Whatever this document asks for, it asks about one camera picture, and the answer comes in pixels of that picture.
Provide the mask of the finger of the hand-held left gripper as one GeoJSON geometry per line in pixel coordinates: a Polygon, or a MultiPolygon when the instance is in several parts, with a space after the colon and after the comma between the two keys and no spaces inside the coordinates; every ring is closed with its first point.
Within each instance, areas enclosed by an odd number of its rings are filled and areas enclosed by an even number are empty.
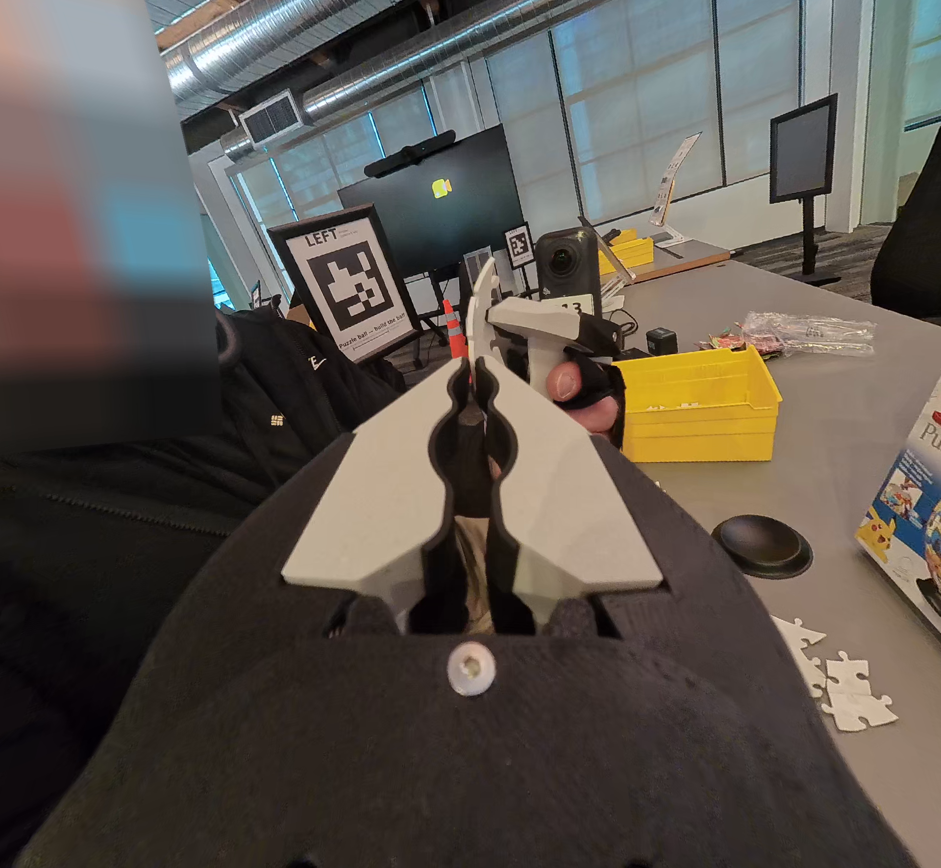
{"type": "Polygon", "coordinates": [[[528,382],[548,399],[549,374],[567,361],[566,348],[578,343],[579,315],[567,307],[513,297],[488,308],[488,323],[525,340],[528,382]]]}

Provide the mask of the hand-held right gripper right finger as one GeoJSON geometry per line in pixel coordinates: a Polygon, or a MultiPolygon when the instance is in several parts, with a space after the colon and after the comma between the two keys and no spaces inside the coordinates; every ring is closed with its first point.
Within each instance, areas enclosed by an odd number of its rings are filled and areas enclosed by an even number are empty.
{"type": "Polygon", "coordinates": [[[476,361],[492,487],[486,572],[500,634],[532,634],[558,603],[651,591],[664,576],[589,431],[491,357],[476,361]]]}

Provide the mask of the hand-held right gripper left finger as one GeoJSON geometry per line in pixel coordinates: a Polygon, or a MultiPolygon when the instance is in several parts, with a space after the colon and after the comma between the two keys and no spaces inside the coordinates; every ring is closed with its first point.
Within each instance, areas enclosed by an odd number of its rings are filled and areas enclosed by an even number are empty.
{"type": "Polygon", "coordinates": [[[401,631],[460,573],[453,475],[467,358],[450,360],[351,435],[281,569],[291,585],[380,599],[401,631]]]}

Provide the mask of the bag of colourful puzzle pieces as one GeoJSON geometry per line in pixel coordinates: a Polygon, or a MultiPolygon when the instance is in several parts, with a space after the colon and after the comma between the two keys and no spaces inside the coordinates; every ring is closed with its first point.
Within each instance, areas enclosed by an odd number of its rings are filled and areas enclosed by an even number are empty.
{"type": "Polygon", "coordinates": [[[709,336],[705,341],[700,341],[697,346],[700,350],[727,349],[731,352],[744,352],[752,348],[764,361],[782,357],[785,353],[783,343],[774,335],[753,335],[742,330],[736,332],[731,329],[724,330],[718,336],[709,336]]]}

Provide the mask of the black round puzzle stand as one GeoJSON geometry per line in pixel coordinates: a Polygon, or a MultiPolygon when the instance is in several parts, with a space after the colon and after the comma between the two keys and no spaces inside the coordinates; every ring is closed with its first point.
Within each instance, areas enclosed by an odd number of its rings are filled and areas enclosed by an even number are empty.
{"type": "Polygon", "coordinates": [[[762,514],[730,517],[712,530],[712,539],[752,578],[793,579],[813,562],[813,550],[800,533],[762,514]]]}

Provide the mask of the person's left hand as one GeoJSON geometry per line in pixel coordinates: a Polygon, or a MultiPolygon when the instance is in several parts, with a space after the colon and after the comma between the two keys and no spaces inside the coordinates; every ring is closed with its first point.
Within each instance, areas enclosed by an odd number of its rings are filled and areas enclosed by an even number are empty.
{"type": "Polygon", "coordinates": [[[625,386],[618,368],[573,356],[548,374],[546,388],[549,398],[572,420],[620,448],[625,386]]]}

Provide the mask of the tilted grey board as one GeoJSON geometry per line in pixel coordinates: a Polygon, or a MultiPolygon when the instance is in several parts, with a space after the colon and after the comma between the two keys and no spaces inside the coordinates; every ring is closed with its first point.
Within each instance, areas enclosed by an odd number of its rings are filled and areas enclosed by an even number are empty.
{"type": "Polygon", "coordinates": [[[584,216],[579,216],[579,220],[582,224],[582,227],[585,228],[590,234],[594,236],[598,249],[604,254],[605,259],[610,264],[610,266],[618,274],[619,278],[623,281],[626,286],[632,285],[636,281],[636,274],[629,268],[625,267],[623,263],[620,262],[615,251],[608,243],[608,241],[600,235],[596,228],[591,224],[591,222],[584,216]]]}

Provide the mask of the yellow plastic bin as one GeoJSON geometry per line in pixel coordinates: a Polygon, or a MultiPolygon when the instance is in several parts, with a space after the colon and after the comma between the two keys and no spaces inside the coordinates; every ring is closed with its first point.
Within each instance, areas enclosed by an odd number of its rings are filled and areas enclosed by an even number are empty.
{"type": "Polygon", "coordinates": [[[619,361],[621,450],[641,462],[766,462],[781,394],[751,345],[619,361]]]}
{"type": "Polygon", "coordinates": [[[602,235],[619,263],[627,269],[653,263],[654,242],[651,237],[641,237],[636,229],[612,229],[602,235]]]}

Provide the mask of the person's beige trousers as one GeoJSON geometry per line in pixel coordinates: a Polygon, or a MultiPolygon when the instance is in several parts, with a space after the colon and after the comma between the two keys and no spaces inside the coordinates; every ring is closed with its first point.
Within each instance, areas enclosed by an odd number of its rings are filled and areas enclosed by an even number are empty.
{"type": "Polygon", "coordinates": [[[486,517],[457,515],[454,518],[455,540],[467,580],[465,604],[468,621],[465,631],[473,635],[490,635],[494,632],[487,579],[488,528],[489,520],[486,517]]]}

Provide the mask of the wooden instruction board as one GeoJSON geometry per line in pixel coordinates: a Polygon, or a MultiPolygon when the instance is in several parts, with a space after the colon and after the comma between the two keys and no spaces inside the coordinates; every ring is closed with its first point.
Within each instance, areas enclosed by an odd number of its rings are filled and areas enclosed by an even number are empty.
{"type": "Polygon", "coordinates": [[[649,224],[654,228],[650,237],[655,247],[666,249],[688,241],[683,234],[670,227],[667,223],[667,216],[675,192],[676,175],[701,135],[700,131],[683,139],[660,180],[653,210],[649,217],[649,224]]]}

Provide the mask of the large framed marker sign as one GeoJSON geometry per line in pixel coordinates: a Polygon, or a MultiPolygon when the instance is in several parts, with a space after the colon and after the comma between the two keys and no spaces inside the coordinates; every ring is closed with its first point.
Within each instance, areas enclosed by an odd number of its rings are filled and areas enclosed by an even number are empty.
{"type": "Polygon", "coordinates": [[[270,227],[267,234],[315,329],[350,361],[386,357],[421,336],[374,205],[270,227]]]}

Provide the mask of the clear plastic bag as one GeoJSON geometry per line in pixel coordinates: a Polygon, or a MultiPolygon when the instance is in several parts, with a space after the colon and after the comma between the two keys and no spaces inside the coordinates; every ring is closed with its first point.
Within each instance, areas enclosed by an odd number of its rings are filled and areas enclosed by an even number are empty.
{"type": "Polygon", "coordinates": [[[838,355],[869,357],[876,325],[816,315],[749,312],[739,328],[747,344],[770,356],[838,355]]]}

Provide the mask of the white air vent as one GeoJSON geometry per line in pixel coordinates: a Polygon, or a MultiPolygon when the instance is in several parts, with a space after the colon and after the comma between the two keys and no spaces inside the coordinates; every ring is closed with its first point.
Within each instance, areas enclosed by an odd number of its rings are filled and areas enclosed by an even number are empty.
{"type": "Polygon", "coordinates": [[[241,113],[239,121],[253,148],[264,147],[307,125],[302,103],[298,102],[291,89],[285,89],[241,113]]]}

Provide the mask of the black office chair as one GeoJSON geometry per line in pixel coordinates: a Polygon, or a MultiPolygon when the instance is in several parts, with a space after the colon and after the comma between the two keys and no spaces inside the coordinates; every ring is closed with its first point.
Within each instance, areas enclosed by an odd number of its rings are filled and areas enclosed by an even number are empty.
{"type": "Polygon", "coordinates": [[[875,307],[940,324],[940,134],[873,263],[875,307]]]}

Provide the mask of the silver ventilation duct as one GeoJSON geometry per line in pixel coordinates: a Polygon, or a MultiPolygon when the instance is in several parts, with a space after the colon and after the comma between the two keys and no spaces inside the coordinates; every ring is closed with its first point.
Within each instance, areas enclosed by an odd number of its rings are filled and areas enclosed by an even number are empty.
{"type": "MultiPolygon", "coordinates": [[[[163,34],[192,20],[210,0],[145,0],[163,34]]],[[[192,156],[222,141],[253,152],[241,120],[282,91],[298,99],[301,121],[346,116],[366,98],[492,51],[591,0],[245,0],[161,48],[192,156]]]]}

